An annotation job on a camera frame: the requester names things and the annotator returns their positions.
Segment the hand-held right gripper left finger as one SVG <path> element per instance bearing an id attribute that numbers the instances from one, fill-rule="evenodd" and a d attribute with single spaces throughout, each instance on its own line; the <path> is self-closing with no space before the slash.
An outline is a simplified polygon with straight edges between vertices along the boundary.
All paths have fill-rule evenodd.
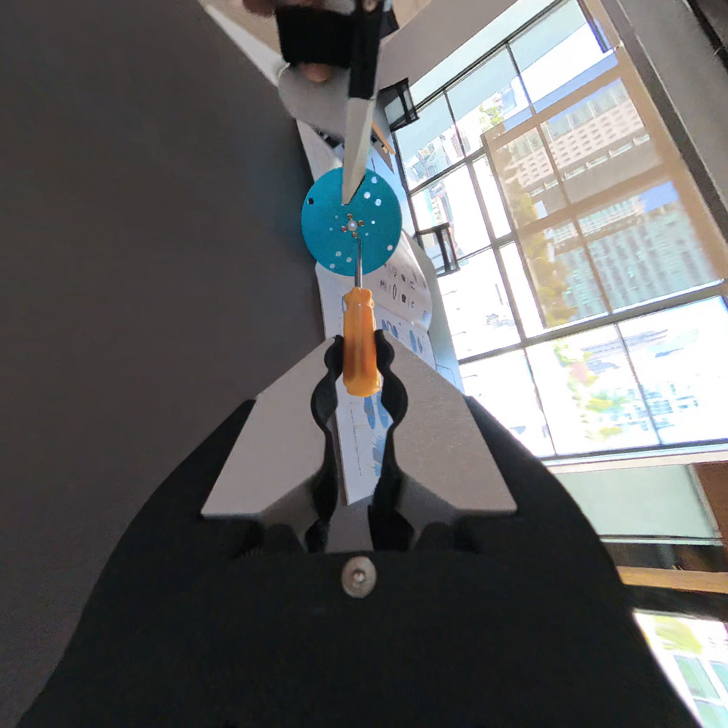
<path id="1" fill-rule="evenodd" d="M 343 338 L 305 356 L 256 398 L 202 507 L 206 519 L 288 526 L 308 551 L 323 551 L 339 502 L 330 421 L 339 404 Z"/>

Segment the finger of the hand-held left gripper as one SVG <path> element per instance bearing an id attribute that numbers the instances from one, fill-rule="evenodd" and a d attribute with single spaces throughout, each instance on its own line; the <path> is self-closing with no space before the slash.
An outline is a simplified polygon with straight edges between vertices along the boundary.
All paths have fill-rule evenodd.
<path id="1" fill-rule="evenodd" d="M 347 102 L 341 202 L 350 204 L 365 174 L 369 156 L 375 98 L 351 97 Z"/>

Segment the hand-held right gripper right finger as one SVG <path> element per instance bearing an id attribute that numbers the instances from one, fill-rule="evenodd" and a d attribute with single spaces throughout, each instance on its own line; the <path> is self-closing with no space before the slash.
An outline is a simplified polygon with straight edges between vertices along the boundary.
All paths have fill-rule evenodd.
<path id="1" fill-rule="evenodd" d="M 370 502 L 373 549 L 407 551 L 433 524 L 516 514 L 465 395 L 388 332 L 375 343 L 392 423 Z"/>

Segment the blue round metal plate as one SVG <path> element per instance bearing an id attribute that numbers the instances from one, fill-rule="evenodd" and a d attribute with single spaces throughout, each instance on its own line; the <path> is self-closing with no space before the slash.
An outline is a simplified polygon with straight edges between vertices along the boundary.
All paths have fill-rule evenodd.
<path id="1" fill-rule="evenodd" d="M 361 260 L 366 275 L 383 267 L 394 254 L 402 232 L 402 213 L 387 180 L 371 169 L 351 201 L 341 201 L 342 168 L 319 177 L 307 193 L 301 229 L 315 261 L 328 271 L 354 277 Z"/>

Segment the yellow-handled screwdriver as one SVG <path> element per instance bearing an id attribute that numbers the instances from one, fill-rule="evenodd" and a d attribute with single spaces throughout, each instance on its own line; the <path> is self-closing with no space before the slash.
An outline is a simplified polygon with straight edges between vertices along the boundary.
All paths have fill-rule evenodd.
<path id="1" fill-rule="evenodd" d="M 362 284 L 362 221 L 349 217 L 346 230 L 357 244 L 354 286 L 344 296 L 343 383 L 348 394 L 369 397 L 381 387 L 377 368 L 375 318 L 371 292 Z"/>

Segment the black chair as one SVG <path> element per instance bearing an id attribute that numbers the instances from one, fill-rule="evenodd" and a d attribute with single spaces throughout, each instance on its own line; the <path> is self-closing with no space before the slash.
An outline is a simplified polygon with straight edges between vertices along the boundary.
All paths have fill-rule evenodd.
<path id="1" fill-rule="evenodd" d="M 440 223 L 429 229 L 416 231 L 416 240 L 431 260 L 438 277 L 460 271 L 450 223 Z"/>
<path id="2" fill-rule="evenodd" d="M 378 100 L 384 106 L 384 114 L 390 132 L 396 132 L 419 120 L 414 104 L 409 78 L 405 77 L 378 91 Z"/>

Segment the open assembly manual booklet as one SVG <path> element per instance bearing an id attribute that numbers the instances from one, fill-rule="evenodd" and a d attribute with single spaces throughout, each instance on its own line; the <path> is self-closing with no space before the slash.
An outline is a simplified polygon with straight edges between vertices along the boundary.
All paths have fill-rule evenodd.
<path id="1" fill-rule="evenodd" d="M 403 230 L 393 256 L 383 267 L 364 277 L 365 286 L 373 294 L 377 328 L 389 332 L 454 384 L 452 370 L 437 364 L 430 341 L 431 289 L 416 259 L 417 251 L 418 245 Z M 315 272 L 325 335 L 329 338 L 343 332 L 344 295 L 353 286 L 353 279 L 335 275 L 320 265 L 316 265 Z M 336 382 L 336 388 L 344 500 L 351 505 L 375 490 L 392 418 L 381 403 L 380 392 L 367 398 L 353 397 L 341 380 Z"/>

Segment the large glass window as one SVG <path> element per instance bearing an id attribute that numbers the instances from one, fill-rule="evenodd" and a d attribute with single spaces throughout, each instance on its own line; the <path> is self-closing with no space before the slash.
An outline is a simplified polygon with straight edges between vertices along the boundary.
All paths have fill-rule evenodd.
<path id="1" fill-rule="evenodd" d="M 559 477 L 702 726 L 726 726 L 726 224 L 604 2 L 558 2 L 393 132 L 477 399 Z"/>

